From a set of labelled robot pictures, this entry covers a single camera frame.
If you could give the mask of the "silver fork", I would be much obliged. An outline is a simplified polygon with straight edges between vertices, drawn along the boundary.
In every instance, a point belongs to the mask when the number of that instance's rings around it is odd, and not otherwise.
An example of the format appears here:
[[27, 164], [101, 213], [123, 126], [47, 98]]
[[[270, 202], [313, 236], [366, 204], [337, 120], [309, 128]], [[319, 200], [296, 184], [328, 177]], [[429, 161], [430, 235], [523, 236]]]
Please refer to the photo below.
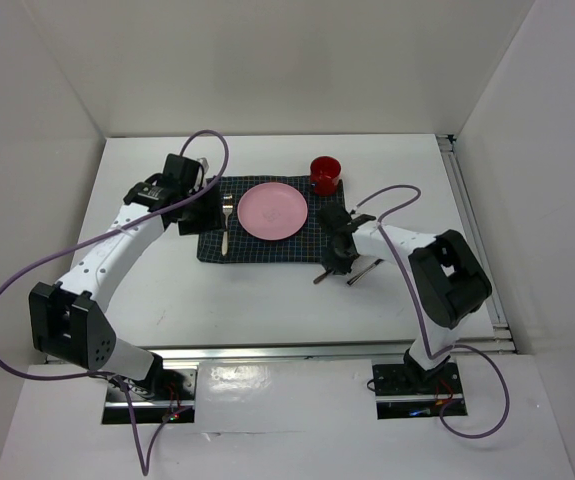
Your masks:
[[226, 256], [228, 254], [229, 242], [229, 218], [233, 213], [234, 201], [232, 194], [226, 194], [222, 198], [222, 213], [223, 213], [223, 237], [221, 242], [221, 254]]

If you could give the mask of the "brown wooden spoon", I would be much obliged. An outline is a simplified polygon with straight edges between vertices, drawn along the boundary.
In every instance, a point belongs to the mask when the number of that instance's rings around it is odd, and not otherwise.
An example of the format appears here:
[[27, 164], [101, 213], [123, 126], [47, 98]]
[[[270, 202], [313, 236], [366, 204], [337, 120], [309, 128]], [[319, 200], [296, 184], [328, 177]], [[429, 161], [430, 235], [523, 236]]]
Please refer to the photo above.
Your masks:
[[320, 284], [322, 281], [324, 281], [328, 275], [330, 274], [330, 271], [325, 271], [324, 273], [320, 274], [319, 276], [317, 276], [314, 280], [313, 280], [313, 285], [318, 285]]

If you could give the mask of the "silver table knife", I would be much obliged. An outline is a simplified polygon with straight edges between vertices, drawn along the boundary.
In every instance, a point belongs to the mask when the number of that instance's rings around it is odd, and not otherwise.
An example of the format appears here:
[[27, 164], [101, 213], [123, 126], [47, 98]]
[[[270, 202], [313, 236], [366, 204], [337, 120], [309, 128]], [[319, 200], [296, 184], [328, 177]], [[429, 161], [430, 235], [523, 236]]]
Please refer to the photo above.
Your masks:
[[347, 280], [346, 284], [348, 286], [355, 285], [357, 282], [359, 282], [361, 279], [363, 279], [366, 275], [368, 275], [370, 272], [372, 272], [375, 268], [377, 268], [382, 262], [383, 262], [382, 259], [376, 259], [375, 261], [370, 263], [367, 267], [365, 267], [363, 270], [361, 270], [359, 273], [357, 273], [356, 275], [352, 276], [349, 280]]

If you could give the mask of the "dark checkered cloth napkin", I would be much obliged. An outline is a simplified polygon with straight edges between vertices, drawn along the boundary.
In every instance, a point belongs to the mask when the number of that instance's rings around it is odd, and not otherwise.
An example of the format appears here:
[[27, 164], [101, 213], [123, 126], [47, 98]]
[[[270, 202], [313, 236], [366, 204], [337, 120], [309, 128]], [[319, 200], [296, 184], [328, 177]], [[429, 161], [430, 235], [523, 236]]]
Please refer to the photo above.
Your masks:
[[233, 196], [228, 250], [222, 231], [199, 235], [197, 259], [203, 263], [318, 263], [328, 244], [316, 219], [330, 204], [345, 204], [344, 185], [329, 196], [314, 193], [305, 176], [229, 176], [220, 181]]

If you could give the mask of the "pink plate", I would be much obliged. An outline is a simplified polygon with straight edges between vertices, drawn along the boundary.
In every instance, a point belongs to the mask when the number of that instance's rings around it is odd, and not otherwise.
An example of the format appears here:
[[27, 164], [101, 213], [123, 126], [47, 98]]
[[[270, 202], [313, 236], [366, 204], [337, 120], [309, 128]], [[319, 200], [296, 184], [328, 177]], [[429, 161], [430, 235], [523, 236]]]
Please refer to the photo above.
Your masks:
[[308, 204], [294, 187], [267, 182], [243, 194], [238, 202], [237, 218], [251, 236], [278, 241], [295, 235], [305, 225]]

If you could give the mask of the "red mug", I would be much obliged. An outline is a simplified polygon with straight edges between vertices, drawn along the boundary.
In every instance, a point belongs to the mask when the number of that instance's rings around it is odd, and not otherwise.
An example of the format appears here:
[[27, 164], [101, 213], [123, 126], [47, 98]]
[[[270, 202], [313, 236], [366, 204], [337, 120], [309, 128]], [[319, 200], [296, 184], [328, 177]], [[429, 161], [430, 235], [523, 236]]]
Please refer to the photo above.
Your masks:
[[320, 156], [310, 164], [310, 184], [318, 196], [333, 195], [340, 182], [342, 172], [340, 162], [331, 156]]

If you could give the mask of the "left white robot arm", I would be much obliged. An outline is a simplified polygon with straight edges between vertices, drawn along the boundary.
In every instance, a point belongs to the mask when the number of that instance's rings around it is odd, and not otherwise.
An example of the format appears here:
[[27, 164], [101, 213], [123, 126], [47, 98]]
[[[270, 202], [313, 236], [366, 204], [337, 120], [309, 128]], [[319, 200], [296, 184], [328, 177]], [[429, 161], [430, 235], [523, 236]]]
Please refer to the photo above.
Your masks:
[[143, 399], [169, 398], [182, 385], [161, 356], [136, 347], [115, 333], [106, 311], [122, 280], [146, 249], [175, 224], [181, 235], [223, 227], [222, 195], [215, 182], [191, 200], [191, 190], [170, 177], [154, 175], [132, 187], [109, 229], [54, 284], [39, 282], [29, 294], [36, 350], [88, 371], [107, 371], [128, 380]]

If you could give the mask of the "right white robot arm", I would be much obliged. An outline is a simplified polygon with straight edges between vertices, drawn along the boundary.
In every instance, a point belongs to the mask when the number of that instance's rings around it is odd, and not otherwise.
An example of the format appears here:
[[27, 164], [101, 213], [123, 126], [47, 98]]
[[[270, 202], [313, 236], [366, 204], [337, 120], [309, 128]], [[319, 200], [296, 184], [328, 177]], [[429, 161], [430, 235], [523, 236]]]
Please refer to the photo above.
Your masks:
[[351, 272], [360, 257], [401, 270], [417, 315], [419, 335], [403, 356], [403, 379], [415, 392], [438, 379], [466, 320], [491, 296], [491, 282], [459, 232], [425, 234], [384, 225], [368, 215], [324, 222], [330, 237], [321, 263], [334, 275]]

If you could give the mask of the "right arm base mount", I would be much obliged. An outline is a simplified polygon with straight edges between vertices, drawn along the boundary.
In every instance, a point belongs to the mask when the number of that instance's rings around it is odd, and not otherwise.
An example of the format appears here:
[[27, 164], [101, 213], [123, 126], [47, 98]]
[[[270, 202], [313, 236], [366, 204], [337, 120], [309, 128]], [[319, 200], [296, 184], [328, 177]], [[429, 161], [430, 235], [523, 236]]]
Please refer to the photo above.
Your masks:
[[455, 362], [449, 362], [434, 377], [413, 383], [403, 364], [375, 364], [366, 387], [375, 395], [379, 420], [467, 416], [467, 407]]

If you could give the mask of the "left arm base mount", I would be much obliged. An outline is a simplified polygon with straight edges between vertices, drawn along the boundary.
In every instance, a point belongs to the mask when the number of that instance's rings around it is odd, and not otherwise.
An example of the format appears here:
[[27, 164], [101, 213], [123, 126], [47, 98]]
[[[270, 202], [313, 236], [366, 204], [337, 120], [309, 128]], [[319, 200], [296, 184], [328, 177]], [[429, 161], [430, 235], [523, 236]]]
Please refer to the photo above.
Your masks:
[[127, 398], [131, 399], [134, 418], [138, 425], [158, 425], [163, 421], [171, 424], [189, 424], [195, 419], [195, 398], [198, 367], [182, 364], [175, 368], [176, 376], [162, 393], [147, 393], [125, 380], [128, 395], [118, 382], [110, 380], [107, 385], [101, 424], [127, 425], [131, 422]]

